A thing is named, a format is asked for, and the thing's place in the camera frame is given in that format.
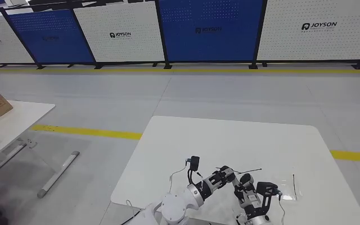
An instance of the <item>perforated panel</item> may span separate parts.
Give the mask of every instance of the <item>perforated panel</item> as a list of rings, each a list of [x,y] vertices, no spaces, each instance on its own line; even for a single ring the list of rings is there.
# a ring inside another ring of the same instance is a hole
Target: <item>perforated panel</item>
[[[9,15],[38,62],[93,62],[70,10]]]
[[[360,59],[359,0],[268,0],[258,60],[351,59]]]
[[[0,16],[0,63],[33,62],[7,21]]]
[[[252,60],[263,0],[160,0],[170,61]]]
[[[164,61],[154,2],[77,8],[96,61]]]

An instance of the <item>white table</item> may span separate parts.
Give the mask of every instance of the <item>white table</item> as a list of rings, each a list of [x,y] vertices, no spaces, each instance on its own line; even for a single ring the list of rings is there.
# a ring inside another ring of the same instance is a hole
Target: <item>white table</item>
[[[153,117],[121,175],[111,201],[144,208],[169,191],[169,176],[183,168],[184,160],[200,157],[199,172],[209,176],[215,167],[252,172],[255,183],[277,183],[296,176],[303,196],[282,201],[285,225],[358,224],[360,208],[318,130],[312,126],[244,121]],[[173,178],[172,193],[187,186],[186,170]],[[279,189],[289,190],[289,186]],[[191,218],[236,224],[239,213],[231,184],[217,190]],[[268,213],[281,224],[282,211],[275,197]]]
[[[58,165],[50,158],[38,154],[33,150],[37,143],[27,138],[24,132],[53,110],[55,105],[20,101],[9,101],[9,103],[13,106],[13,109],[0,116],[0,156],[2,157],[0,167],[4,166],[24,147],[28,147],[55,171],[55,174],[38,193],[38,197],[42,198],[75,157],[79,155],[79,152],[74,151],[62,165]],[[16,146],[8,155],[2,153],[3,150],[18,139],[22,140],[21,144]]]

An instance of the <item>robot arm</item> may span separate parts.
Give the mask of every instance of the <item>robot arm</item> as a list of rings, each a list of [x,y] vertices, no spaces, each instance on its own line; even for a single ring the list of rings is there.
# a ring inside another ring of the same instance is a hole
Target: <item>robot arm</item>
[[[167,193],[161,200],[148,205],[130,221],[129,225],[159,225],[155,219],[155,212],[160,207],[163,216],[161,225],[185,225],[188,221],[188,217],[185,216],[186,210],[198,210],[215,190],[227,183],[233,184],[235,196],[240,206],[245,209],[248,224],[271,224],[266,213],[269,210],[271,196],[280,194],[277,186],[273,183],[259,182],[255,190],[254,179],[250,174],[243,175],[239,181],[231,168],[223,166],[199,183],[189,184],[181,193]],[[262,206],[257,192],[264,196]],[[267,205],[265,197],[270,197]]]
[[[188,221],[185,216],[187,209],[198,210],[215,190],[234,180],[237,179],[233,170],[223,166],[199,183],[188,185],[181,193],[167,193],[163,199],[148,205],[129,225],[159,225],[155,220],[155,212],[160,207],[163,215],[161,225],[184,225]]]

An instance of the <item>table leg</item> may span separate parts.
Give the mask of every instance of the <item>table leg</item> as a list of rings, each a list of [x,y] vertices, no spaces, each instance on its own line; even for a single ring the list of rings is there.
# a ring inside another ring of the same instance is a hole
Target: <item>table leg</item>
[[[23,149],[26,146],[26,143],[22,143],[18,146],[16,146],[9,154],[5,155],[1,153],[1,157],[3,160],[0,162],[0,168],[5,165],[12,157],[14,157],[21,149]]]
[[[48,192],[48,190],[53,186],[53,184],[57,181],[57,179],[63,174],[63,172],[68,168],[68,166],[74,161],[74,159],[79,155],[78,151],[74,151],[68,159],[64,162],[61,167],[61,170],[56,172],[50,180],[44,185],[44,187],[38,192],[38,198],[42,199],[44,195]]]
[[[29,138],[22,137],[25,140],[25,143],[28,144],[28,147],[31,151],[37,155],[41,160],[43,160],[50,168],[55,171],[55,174],[49,179],[49,181],[43,186],[43,188],[38,192],[38,198],[42,199],[49,189],[53,186],[53,184],[59,179],[59,177],[64,173],[64,171],[69,167],[69,165],[74,161],[74,159],[80,154],[78,151],[74,151],[65,160],[65,162],[60,166],[56,162],[54,162],[51,158],[46,157],[45,155],[37,153],[33,148],[37,145],[36,142],[33,142]]]

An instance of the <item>gray floor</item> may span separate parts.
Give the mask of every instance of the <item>gray floor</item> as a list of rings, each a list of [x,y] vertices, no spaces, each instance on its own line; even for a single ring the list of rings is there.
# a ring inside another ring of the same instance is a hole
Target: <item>gray floor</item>
[[[268,70],[309,67],[319,69],[318,65],[278,65]],[[41,124],[139,133],[153,115],[305,124],[319,129],[329,149],[346,151],[360,151],[359,87],[359,74],[346,73],[170,70],[72,74],[55,73],[47,67],[24,74],[0,70],[0,93],[6,98],[57,105]],[[35,131],[29,135],[39,142],[37,151],[51,155],[59,163],[72,151],[80,151],[80,157],[41,200],[36,193],[52,171],[31,152],[20,152],[0,169],[0,205],[6,209],[11,224],[119,225],[132,215],[129,208],[110,203],[110,195],[137,141]],[[359,202],[360,162],[336,162]]]

